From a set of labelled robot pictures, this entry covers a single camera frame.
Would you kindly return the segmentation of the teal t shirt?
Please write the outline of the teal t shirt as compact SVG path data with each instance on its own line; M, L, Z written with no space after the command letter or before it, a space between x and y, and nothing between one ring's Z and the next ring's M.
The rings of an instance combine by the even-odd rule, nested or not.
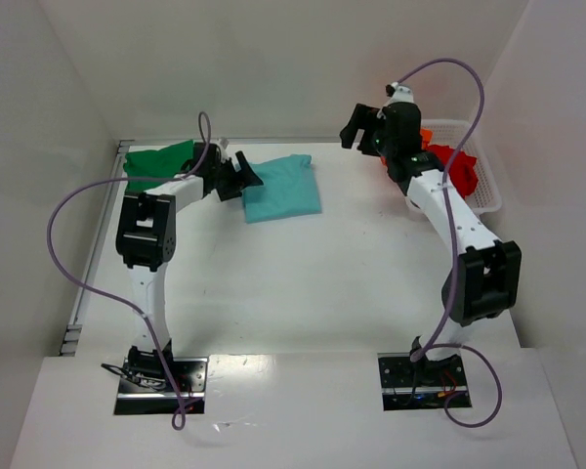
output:
M309 154L290 154L251 163L250 167L263 184L243 191L242 205L247 224L322 212L313 158Z

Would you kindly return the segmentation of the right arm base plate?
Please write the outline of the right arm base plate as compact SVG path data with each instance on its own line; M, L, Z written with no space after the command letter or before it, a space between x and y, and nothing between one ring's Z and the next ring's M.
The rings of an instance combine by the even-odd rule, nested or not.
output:
M414 363L407 354L380 354L378 368L385 411L471 407L462 359Z

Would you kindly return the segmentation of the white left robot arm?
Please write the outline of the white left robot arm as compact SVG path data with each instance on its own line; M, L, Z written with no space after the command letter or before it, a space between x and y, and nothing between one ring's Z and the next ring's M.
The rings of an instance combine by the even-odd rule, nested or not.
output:
M140 318L127 357L131 374L170 381L174 359L165 312L165 278L177 249L177 214L215 192L221 201L238 198L263 180L245 154L227 153L227 145L197 143L196 157L180 172L158 178L158 185L123 196L115 247L132 282L134 311Z

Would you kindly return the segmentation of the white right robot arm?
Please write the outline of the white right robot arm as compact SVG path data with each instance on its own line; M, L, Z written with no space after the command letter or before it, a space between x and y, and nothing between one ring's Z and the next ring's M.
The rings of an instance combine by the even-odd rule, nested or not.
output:
M449 165L425 149L421 111L411 89L393 82L386 94L381 107L356 105L339 137L343 148L384 161L389 178L449 249L441 320L428 338L414 341L411 352L413 362L439 362L444 358L440 346L463 343L475 322L495 319L515 305L522 252L481 222L450 181Z

